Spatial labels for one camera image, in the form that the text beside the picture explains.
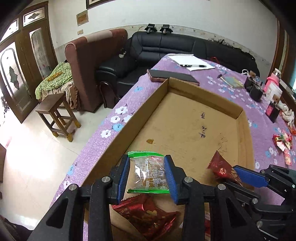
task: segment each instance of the floral tablecloth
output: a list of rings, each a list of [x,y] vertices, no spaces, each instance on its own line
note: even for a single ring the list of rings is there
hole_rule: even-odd
[[[200,87],[221,95],[222,97],[240,105],[246,112],[249,127],[252,135],[255,166],[254,170],[266,169],[270,164],[285,166],[283,153],[280,153],[272,141],[273,134],[278,134],[282,129],[289,132],[285,122],[279,116],[275,123],[272,123],[265,115],[268,103],[253,101],[245,89],[232,89],[222,80],[217,79],[219,74],[225,77],[236,77],[242,83],[246,76],[229,70],[224,66],[207,61],[215,66],[214,69],[189,71],[180,67],[169,57],[163,57],[153,69],[173,71],[192,75],[200,82]],[[118,132],[124,127],[125,123],[131,118],[135,111],[147,100],[147,98],[160,86],[160,83],[153,83],[148,75],[143,75],[139,81],[129,90],[129,92],[118,102],[112,112],[98,127],[97,131],[89,139],[86,146],[81,151],[65,179],[59,186],[57,193],[51,203],[61,195],[61,193],[71,183],[82,185],[98,159],[114,140]],[[295,151],[290,151],[292,166],[295,169]],[[283,198],[273,193],[268,188],[257,189],[256,192],[263,196],[263,201],[269,204],[281,204]],[[87,224],[84,224],[83,239],[87,240]]]

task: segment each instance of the white floor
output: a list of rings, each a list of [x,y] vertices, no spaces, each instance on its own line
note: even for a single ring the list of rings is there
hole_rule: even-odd
[[[96,113],[75,112],[82,126],[76,129],[73,142],[62,135],[54,137],[35,111],[22,124],[8,113],[0,127],[0,143],[8,144],[0,214],[34,229],[77,155],[110,111],[101,106]]]

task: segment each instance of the white paper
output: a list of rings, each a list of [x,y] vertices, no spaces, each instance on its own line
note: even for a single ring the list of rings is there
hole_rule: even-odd
[[[213,69],[214,66],[211,66],[207,62],[204,62],[203,60],[195,57],[194,55],[185,55],[185,54],[175,54],[175,55],[169,55],[170,59],[174,60],[179,65],[205,65],[205,67],[189,67],[188,70],[202,70],[202,69]]]

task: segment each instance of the wooden door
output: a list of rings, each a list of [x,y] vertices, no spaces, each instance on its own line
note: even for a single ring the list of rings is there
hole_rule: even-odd
[[[18,34],[0,45],[0,72],[0,88],[3,94],[1,98],[5,99],[22,123],[38,101]]]
[[[38,21],[23,27],[20,41],[28,67],[33,75],[33,87],[36,89],[57,66],[48,21]]]

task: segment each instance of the pink bottle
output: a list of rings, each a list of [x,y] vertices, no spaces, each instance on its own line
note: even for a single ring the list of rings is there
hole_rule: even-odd
[[[279,86],[279,82],[281,79],[281,72],[278,69],[275,69],[272,74],[266,79],[266,85],[263,88],[263,91],[266,92],[268,90],[268,87],[271,82],[273,82],[275,85]]]

